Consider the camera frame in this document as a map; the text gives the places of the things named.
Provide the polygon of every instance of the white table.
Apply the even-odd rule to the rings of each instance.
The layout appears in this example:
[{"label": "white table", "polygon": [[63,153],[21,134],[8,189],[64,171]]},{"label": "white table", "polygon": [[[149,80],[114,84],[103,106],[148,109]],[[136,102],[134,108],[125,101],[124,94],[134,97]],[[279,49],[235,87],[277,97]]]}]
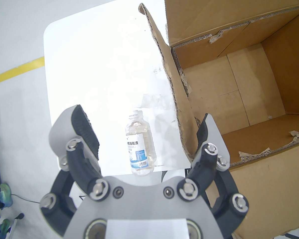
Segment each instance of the white table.
[{"label": "white table", "polygon": [[141,2],[166,39],[164,0],[116,0],[51,23],[44,33],[51,122],[82,105],[100,142],[104,176],[131,174],[124,128],[135,107],[151,126],[154,171],[190,167],[161,55],[138,12]]}]

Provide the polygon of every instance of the plastic bottle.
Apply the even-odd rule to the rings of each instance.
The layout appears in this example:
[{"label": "plastic bottle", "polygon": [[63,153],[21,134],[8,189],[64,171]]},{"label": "plastic bottle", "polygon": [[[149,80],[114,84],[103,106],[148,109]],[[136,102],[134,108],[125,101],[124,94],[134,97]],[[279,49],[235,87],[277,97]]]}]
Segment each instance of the plastic bottle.
[{"label": "plastic bottle", "polygon": [[143,112],[134,110],[129,116],[125,128],[131,170],[134,174],[144,176],[154,170],[156,153],[150,125],[143,119]]}]

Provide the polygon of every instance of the bottle label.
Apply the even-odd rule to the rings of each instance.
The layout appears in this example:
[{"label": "bottle label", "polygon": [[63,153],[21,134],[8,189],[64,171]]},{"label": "bottle label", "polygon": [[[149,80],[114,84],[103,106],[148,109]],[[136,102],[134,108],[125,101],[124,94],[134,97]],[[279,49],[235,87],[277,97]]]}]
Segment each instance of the bottle label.
[{"label": "bottle label", "polygon": [[135,169],[148,167],[149,164],[143,134],[128,135],[126,136],[126,139],[128,143],[131,167]]}]

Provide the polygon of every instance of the green sneaker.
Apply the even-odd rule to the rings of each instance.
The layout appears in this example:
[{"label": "green sneaker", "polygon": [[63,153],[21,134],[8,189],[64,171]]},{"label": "green sneaker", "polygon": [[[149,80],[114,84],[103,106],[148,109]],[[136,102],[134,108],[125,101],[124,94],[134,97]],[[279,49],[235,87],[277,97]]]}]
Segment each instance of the green sneaker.
[{"label": "green sneaker", "polygon": [[2,224],[0,224],[0,239],[5,239],[7,237],[9,226],[10,221],[8,219],[4,219]]},{"label": "green sneaker", "polygon": [[4,208],[10,207],[13,204],[11,189],[7,183],[0,184],[0,201],[4,204]]}]

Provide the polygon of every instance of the clear liquid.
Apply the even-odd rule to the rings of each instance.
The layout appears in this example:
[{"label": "clear liquid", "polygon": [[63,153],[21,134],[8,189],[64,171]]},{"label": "clear liquid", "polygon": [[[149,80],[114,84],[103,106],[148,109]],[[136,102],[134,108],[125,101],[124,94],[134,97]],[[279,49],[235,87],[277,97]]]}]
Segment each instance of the clear liquid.
[{"label": "clear liquid", "polygon": [[150,125],[140,118],[135,118],[125,128],[126,135],[136,135],[143,134],[144,144],[146,149],[146,155],[148,160],[148,167],[135,169],[131,167],[134,174],[139,176],[147,175],[154,170],[154,163],[156,161],[156,153],[154,149],[154,142],[152,138],[152,133],[150,131]]}]

